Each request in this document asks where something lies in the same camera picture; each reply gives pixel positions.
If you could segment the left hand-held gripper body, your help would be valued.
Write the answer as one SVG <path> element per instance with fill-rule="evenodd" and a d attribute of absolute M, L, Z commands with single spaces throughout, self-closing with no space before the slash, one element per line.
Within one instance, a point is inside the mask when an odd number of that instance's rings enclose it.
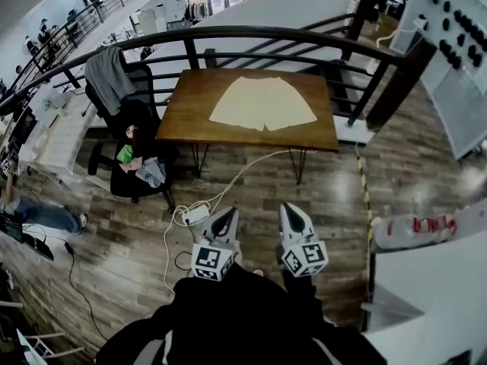
<path fill-rule="evenodd" d="M 237 261 L 239 247 L 235 231 L 214 235 L 204 230 L 199 243 L 193 245 L 191 269 L 194 276 L 222 281 Z"/>

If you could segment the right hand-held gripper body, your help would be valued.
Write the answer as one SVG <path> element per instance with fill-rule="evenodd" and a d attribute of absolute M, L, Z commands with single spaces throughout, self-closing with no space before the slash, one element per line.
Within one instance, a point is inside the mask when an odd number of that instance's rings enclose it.
<path fill-rule="evenodd" d="M 295 278 L 316 275 L 328 265 L 325 243 L 316 235 L 282 242 L 281 260 Z"/>

